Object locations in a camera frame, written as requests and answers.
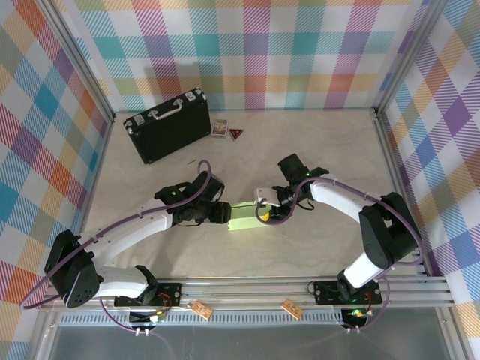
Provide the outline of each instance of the red triangle sign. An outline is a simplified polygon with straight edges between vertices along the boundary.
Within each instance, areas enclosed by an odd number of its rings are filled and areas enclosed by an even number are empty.
[[[239,138],[240,135],[242,135],[243,130],[240,129],[228,129],[230,132],[230,135],[232,135],[232,139],[235,141]]]

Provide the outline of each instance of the small box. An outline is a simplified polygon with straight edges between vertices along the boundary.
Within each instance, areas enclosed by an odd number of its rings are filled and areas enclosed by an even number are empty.
[[[227,137],[228,133],[228,120],[215,120],[211,129],[211,135],[213,137]]]
[[[228,230],[244,230],[244,229],[253,229],[256,227],[267,227],[268,225],[260,223],[255,216],[255,209],[257,204],[251,201],[247,202],[238,202],[236,204],[230,204],[232,206],[232,215],[230,221],[228,222]],[[263,218],[269,211],[272,209],[270,205],[267,205],[264,208],[260,208],[258,215]]]

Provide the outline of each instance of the light green block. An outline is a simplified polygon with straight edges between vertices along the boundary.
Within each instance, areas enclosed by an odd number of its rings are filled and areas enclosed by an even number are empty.
[[[255,208],[257,205],[253,202],[239,202],[230,205],[232,206],[232,217],[228,222],[228,230],[254,229],[256,227],[268,226],[258,221],[255,216]],[[263,216],[269,212],[271,208],[270,205],[267,205],[265,208],[261,208],[258,213],[260,216]]]

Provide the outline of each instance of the plaid wall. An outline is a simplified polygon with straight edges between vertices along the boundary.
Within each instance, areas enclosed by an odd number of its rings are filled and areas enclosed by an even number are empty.
[[[480,359],[480,4],[450,1],[386,125],[436,274]]]
[[[195,86],[212,110],[371,107],[428,4],[56,2],[112,104],[129,111]]]
[[[405,49],[407,48],[407,45],[409,44],[409,42],[413,39],[414,33],[416,29],[419,27],[420,22],[422,21],[422,18],[425,15],[425,11],[427,10],[428,5],[430,3],[431,3],[431,0],[423,0],[421,2],[421,5],[418,8],[417,13],[415,14],[415,17],[413,18],[413,21],[410,23],[410,27],[408,28],[408,31],[406,32],[401,45],[397,49],[397,53],[395,54],[395,57],[390,64],[390,67],[388,68],[388,72],[382,81],[380,90],[376,94],[375,101],[373,102],[374,107],[378,106],[378,104],[380,103],[380,100],[382,99],[383,94],[385,94],[385,89],[389,85],[393,74],[398,68],[398,65],[401,63]]]
[[[33,0],[0,9],[0,359],[24,359],[38,311],[18,304],[79,229],[107,122]]]

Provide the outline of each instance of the black briefcase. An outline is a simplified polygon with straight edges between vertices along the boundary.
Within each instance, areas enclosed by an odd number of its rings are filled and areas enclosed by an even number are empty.
[[[207,97],[194,88],[123,123],[145,164],[151,164],[212,132]]]

